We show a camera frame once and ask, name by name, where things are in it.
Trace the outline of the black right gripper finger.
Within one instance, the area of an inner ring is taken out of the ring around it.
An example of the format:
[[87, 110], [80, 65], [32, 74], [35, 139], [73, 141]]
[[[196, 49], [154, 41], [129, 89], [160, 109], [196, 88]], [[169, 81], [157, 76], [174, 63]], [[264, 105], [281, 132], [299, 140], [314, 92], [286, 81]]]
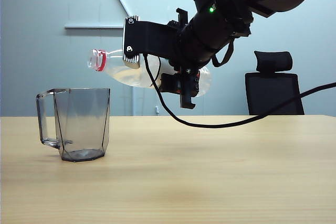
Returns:
[[194, 88], [195, 73], [192, 69], [180, 67], [175, 74], [161, 74], [160, 92], [178, 94], [180, 96], [180, 107], [185, 109], [194, 109], [192, 103], [192, 89]]
[[177, 8], [176, 12], [178, 13], [178, 26], [184, 28], [188, 24], [188, 11]]

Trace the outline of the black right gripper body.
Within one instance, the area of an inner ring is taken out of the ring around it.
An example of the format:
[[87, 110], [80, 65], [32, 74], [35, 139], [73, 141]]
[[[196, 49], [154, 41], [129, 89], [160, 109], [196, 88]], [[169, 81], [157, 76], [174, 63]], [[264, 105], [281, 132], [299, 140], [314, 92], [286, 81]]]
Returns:
[[175, 71], [184, 69], [200, 69], [204, 65], [201, 56], [203, 45], [198, 39], [193, 23], [188, 24], [175, 20], [169, 21], [166, 45], [168, 47], [168, 61]]

